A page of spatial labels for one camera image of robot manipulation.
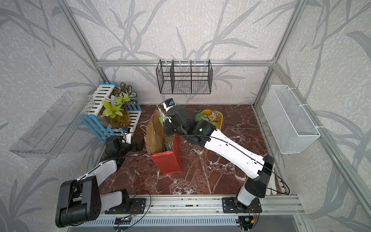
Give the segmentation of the green packet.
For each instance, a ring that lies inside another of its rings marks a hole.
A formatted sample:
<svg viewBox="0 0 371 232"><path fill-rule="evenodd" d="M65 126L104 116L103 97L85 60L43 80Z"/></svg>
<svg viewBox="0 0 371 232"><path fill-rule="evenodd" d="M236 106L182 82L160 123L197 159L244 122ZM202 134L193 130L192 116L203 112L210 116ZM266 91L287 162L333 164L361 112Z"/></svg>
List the green packet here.
<svg viewBox="0 0 371 232"><path fill-rule="evenodd" d="M218 122L220 118L221 114L215 110L204 110L195 116L196 121L206 120L208 122Z"/></svg>
<svg viewBox="0 0 371 232"><path fill-rule="evenodd" d="M163 124L168 119L168 116L166 112L164 112L161 108L158 108L157 110L159 111L159 114L160 114L159 121L163 127Z"/></svg>

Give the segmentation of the red paper bag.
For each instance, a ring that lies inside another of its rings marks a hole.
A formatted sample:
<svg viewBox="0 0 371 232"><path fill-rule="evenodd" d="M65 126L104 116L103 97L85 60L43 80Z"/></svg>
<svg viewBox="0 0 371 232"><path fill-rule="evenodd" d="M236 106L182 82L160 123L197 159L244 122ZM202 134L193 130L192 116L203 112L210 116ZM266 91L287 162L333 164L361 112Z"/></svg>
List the red paper bag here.
<svg viewBox="0 0 371 232"><path fill-rule="evenodd" d="M165 135L158 110L146 126L145 144L150 158L164 175L182 172L180 138Z"/></svg>

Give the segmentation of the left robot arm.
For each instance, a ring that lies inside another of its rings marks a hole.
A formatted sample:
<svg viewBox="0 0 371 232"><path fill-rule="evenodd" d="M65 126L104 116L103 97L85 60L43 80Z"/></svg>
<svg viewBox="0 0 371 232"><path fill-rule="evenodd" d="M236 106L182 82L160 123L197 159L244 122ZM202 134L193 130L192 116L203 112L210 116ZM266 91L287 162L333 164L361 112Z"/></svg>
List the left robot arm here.
<svg viewBox="0 0 371 232"><path fill-rule="evenodd" d="M127 154L142 151L144 140L127 143L119 136L106 142L106 156L96 167L81 177L65 181L60 186L55 224L59 228L79 226L105 214L143 214L146 200L130 198L119 190L102 195L99 186L123 165Z"/></svg>

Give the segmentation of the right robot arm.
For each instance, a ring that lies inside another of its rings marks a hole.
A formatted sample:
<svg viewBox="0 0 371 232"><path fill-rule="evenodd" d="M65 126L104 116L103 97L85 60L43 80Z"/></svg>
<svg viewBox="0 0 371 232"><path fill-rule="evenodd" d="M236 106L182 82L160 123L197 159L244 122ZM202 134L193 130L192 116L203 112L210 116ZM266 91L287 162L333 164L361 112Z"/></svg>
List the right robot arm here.
<svg viewBox="0 0 371 232"><path fill-rule="evenodd" d="M167 137L178 134L191 144L224 157L245 173L248 179L235 198L237 205L248 207L254 200L265 197L273 173L273 157L263 157L245 149L208 121L196 121L173 99L166 100L162 105L166 112L163 127Z"/></svg>

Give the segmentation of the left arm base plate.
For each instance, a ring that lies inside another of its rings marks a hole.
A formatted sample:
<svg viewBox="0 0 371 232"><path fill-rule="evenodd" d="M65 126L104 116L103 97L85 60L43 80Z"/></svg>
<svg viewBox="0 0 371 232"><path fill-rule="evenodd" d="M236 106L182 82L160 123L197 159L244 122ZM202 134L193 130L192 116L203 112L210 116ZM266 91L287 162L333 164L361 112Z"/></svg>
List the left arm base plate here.
<svg viewBox="0 0 371 232"><path fill-rule="evenodd" d="M133 198L130 199L128 203L124 203L104 211L104 214L144 214L145 206L146 198Z"/></svg>

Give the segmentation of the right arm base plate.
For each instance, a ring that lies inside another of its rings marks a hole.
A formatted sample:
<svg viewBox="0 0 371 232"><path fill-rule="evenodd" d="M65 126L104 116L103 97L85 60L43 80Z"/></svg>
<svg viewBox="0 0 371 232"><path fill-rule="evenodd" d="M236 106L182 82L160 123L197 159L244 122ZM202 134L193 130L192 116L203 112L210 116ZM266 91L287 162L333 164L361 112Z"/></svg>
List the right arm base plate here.
<svg viewBox="0 0 371 232"><path fill-rule="evenodd" d="M223 213L262 213L259 198L255 198L250 205L246 206L239 202L235 197L222 198Z"/></svg>

